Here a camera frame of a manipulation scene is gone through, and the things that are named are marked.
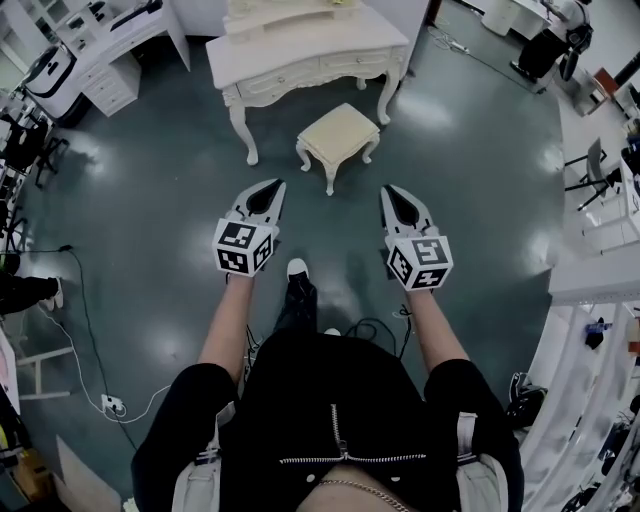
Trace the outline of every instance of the silver chain necklace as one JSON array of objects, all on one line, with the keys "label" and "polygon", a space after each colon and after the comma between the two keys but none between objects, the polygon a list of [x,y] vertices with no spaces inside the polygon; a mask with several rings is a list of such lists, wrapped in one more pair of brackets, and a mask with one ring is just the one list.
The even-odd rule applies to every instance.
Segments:
[{"label": "silver chain necklace", "polygon": [[393,499],[387,493],[382,492],[375,487],[369,487],[368,485],[359,484],[358,482],[351,482],[349,480],[320,480],[318,485],[348,485],[349,487],[354,487],[356,489],[360,489],[361,491],[368,492],[369,494],[373,494],[376,498],[380,498],[388,505],[391,505],[398,512],[411,512],[402,503],[400,503],[396,499]]}]

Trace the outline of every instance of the leg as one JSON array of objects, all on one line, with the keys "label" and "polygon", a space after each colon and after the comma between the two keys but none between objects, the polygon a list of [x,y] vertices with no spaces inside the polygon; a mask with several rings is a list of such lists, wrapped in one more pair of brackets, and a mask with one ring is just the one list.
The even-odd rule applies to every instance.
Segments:
[{"label": "leg", "polygon": [[333,195],[333,182],[336,179],[336,174],[338,172],[338,167],[327,167],[325,165],[324,172],[327,175],[327,195],[331,197]]},{"label": "leg", "polygon": [[382,89],[382,94],[378,100],[378,119],[380,119],[381,124],[389,124],[391,122],[391,119],[387,115],[387,105],[396,92],[398,83],[400,82],[400,64],[401,62],[395,62],[393,66],[387,70],[387,81],[384,84],[384,89]]},{"label": "leg", "polygon": [[256,143],[245,123],[246,117],[244,110],[244,105],[239,101],[235,101],[229,106],[229,116],[231,117],[231,124],[233,125],[236,133],[247,145],[247,148],[249,148],[247,163],[249,165],[256,165],[258,163],[258,149],[256,148]]},{"label": "leg", "polygon": [[309,160],[309,155],[307,155],[307,151],[305,150],[304,146],[300,144],[300,141],[298,141],[298,143],[296,144],[296,151],[298,152],[300,158],[302,158],[303,165],[302,167],[300,167],[300,169],[302,169],[304,172],[307,172],[309,169],[311,169],[311,160]]},{"label": "leg", "polygon": [[376,137],[367,144],[364,153],[362,153],[362,161],[365,164],[371,163],[371,152],[378,147],[378,144],[380,144],[380,135],[376,135]]},{"label": "leg", "polygon": [[2,306],[3,314],[23,311],[41,300],[52,298],[58,292],[58,282],[55,279],[38,277],[12,276],[6,286],[8,290]]},{"label": "leg", "polygon": [[309,281],[309,270],[304,261],[300,258],[291,260],[287,277],[287,294],[273,332],[280,329],[316,332],[318,291]]}]

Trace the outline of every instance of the chair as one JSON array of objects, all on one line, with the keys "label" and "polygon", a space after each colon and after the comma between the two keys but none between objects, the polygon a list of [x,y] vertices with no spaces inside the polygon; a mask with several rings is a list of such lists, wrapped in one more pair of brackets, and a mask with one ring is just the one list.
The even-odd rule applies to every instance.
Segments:
[{"label": "chair", "polygon": [[26,176],[27,169],[38,160],[36,186],[42,188],[42,185],[40,185],[42,170],[46,166],[52,173],[58,173],[51,163],[51,156],[60,145],[69,147],[69,141],[51,137],[49,142],[46,143],[49,125],[44,121],[36,119],[31,114],[29,114],[29,118],[35,123],[35,126],[27,128],[18,124],[8,114],[0,117],[2,121],[11,125],[11,132],[7,138],[6,147],[0,152],[0,158],[5,160],[7,167],[24,176]]},{"label": "chair", "polygon": [[607,154],[602,150],[602,143],[598,138],[589,148],[587,154],[583,157],[576,158],[575,160],[571,160],[565,164],[565,168],[575,164],[577,162],[581,162],[582,160],[587,161],[587,172],[586,174],[580,178],[580,183],[578,185],[574,185],[572,187],[565,188],[565,192],[569,192],[570,190],[577,190],[579,188],[585,187],[593,187],[596,190],[596,193],[585,203],[580,205],[578,211],[584,210],[587,206],[589,206],[593,201],[595,201],[598,197],[604,196],[609,187],[613,187],[613,184],[618,181],[616,178],[620,175],[620,171],[611,172],[607,177],[604,176],[602,171],[602,162],[607,158]]},{"label": "chair", "polygon": [[13,233],[16,228],[21,224],[27,224],[27,219],[24,217],[18,218],[18,211],[21,208],[17,206],[13,210],[13,216],[9,215],[9,208],[7,207],[7,203],[4,201],[0,201],[0,238],[4,238],[5,235],[7,240],[4,243],[3,252],[9,252],[12,248],[14,252],[17,252],[16,242],[13,239]]}]

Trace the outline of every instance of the bag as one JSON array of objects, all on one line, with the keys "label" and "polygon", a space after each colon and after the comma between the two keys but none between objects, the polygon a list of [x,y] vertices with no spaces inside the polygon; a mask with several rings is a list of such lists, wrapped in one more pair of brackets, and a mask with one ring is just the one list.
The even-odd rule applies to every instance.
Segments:
[{"label": "bag", "polygon": [[586,52],[591,46],[593,27],[589,24],[587,11],[584,10],[584,7],[582,7],[579,2],[576,2],[576,4],[578,4],[578,7],[580,7],[582,11],[584,23],[573,30],[567,30],[567,43],[569,43],[569,46],[574,51],[580,54]]},{"label": "bag", "polygon": [[205,451],[180,473],[173,492],[171,512],[218,512],[220,509],[220,439],[222,427],[235,414],[235,405],[229,402],[216,415],[215,434]]},{"label": "bag", "polygon": [[500,463],[471,450],[477,416],[461,412],[458,417],[458,491],[460,512],[507,512],[509,489]]}]

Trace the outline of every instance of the black shirt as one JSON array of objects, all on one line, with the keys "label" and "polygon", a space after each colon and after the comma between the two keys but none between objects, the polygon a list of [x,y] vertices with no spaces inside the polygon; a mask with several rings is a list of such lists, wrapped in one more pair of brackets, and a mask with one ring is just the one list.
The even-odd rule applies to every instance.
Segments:
[{"label": "black shirt", "polygon": [[439,365],[424,398],[401,362],[370,342],[279,331],[260,349],[242,400],[216,365],[195,365],[176,378],[132,463],[136,503],[141,512],[171,510],[178,475],[213,438],[216,414],[236,401],[235,417],[220,429],[223,512],[296,510],[337,463],[338,436],[348,463],[407,505],[459,509],[460,412],[478,415],[474,451],[502,464],[509,510],[519,511],[518,443],[476,367],[463,360]]}]

